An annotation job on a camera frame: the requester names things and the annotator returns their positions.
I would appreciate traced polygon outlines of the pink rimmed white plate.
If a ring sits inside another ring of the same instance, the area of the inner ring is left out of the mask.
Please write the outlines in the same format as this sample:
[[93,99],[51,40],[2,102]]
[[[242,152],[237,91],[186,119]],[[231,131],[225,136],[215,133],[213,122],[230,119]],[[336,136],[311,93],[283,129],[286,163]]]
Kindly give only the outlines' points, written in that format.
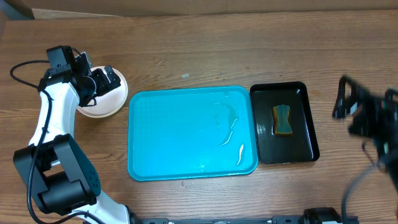
[[104,118],[111,116],[118,112],[127,100],[128,96],[128,84],[125,77],[121,72],[113,69],[113,72],[121,79],[121,86],[114,90],[106,93],[103,96],[97,96],[95,98],[97,104],[93,106],[94,100],[91,100],[87,107],[77,107],[77,110],[91,118]]

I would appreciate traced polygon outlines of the green yellow sponge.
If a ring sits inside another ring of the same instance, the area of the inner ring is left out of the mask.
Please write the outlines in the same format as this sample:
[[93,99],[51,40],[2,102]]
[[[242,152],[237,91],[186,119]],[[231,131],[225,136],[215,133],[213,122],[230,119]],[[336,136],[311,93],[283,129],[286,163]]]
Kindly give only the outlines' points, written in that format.
[[277,136],[290,136],[293,134],[290,118],[289,105],[277,105],[272,108],[273,116],[273,135]]

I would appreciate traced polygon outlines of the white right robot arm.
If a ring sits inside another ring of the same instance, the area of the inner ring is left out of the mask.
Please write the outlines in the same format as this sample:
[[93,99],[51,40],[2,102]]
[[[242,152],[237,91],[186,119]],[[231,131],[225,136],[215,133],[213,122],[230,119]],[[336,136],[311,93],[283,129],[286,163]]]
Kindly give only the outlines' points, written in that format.
[[341,201],[341,214],[331,207],[309,208],[298,218],[298,223],[358,223],[358,218],[347,214],[348,199],[358,184],[374,170],[387,173],[397,187],[397,90],[389,88],[383,97],[375,96],[352,78],[343,75],[339,80],[332,117],[344,119],[349,115],[353,117],[353,122],[348,132],[372,139],[377,149],[377,160],[367,155],[371,165],[346,188]]

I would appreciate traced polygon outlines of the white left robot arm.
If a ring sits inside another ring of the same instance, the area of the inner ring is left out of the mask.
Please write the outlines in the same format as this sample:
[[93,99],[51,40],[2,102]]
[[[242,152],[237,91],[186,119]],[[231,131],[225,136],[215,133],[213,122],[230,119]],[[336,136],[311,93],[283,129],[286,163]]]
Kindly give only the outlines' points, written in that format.
[[41,98],[37,127],[27,147],[14,153],[13,163],[27,187],[27,208],[36,223],[44,214],[78,217],[86,223],[139,223],[128,206],[101,189],[98,173],[74,140],[78,107],[97,104],[97,97],[115,91],[121,79],[112,66],[93,69],[85,52],[69,46],[47,51],[46,70],[34,88]]

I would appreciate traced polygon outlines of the black water tray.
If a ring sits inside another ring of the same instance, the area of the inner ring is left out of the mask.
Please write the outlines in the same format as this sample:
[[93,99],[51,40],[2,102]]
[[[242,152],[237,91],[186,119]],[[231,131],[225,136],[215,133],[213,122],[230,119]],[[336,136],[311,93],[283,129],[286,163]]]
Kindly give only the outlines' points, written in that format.
[[[250,89],[257,153],[264,164],[312,162],[320,157],[307,87],[302,82],[256,84]],[[272,108],[290,106],[293,134],[273,135]]]

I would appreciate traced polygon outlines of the blue plastic tray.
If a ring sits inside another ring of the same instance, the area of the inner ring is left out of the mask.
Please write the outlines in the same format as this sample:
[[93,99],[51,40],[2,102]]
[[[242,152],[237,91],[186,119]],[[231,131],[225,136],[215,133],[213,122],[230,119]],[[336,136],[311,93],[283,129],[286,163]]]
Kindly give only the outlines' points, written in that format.
[[258,165],[241,86],[142,91],[129,102],[127,171],[136,181],[246,175]]

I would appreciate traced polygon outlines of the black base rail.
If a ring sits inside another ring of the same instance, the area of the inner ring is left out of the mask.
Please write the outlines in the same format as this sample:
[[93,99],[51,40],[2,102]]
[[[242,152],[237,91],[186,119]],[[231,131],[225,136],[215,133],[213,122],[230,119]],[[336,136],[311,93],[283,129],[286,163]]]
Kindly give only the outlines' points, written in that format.
[[227,218],[227,219],[184,219],[169,220],[167,218],[143,218],[142,224],[300,224],[305,221],[303,215],[281,215],[272,218]]

